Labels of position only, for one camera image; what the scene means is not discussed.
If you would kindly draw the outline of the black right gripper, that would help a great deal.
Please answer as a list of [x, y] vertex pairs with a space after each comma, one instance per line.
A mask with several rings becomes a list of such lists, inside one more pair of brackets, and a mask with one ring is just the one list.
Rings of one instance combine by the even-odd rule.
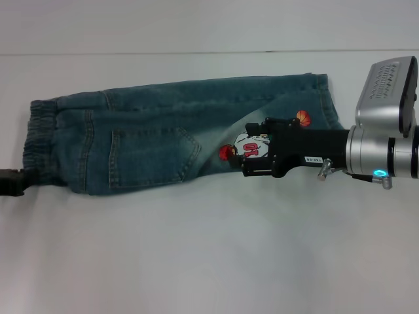
[[247, 123], [249, 136], [272, 135], [268, 156], [250, 158], [234, 155], [228, 159], [232, 169], [244, 177], [284, 177], [295, 167], [321, 167], [326, 159], [333, 168], [346, 167], [348, 130], [308, 130], [298, 118], [267, 117], [260, 124]]

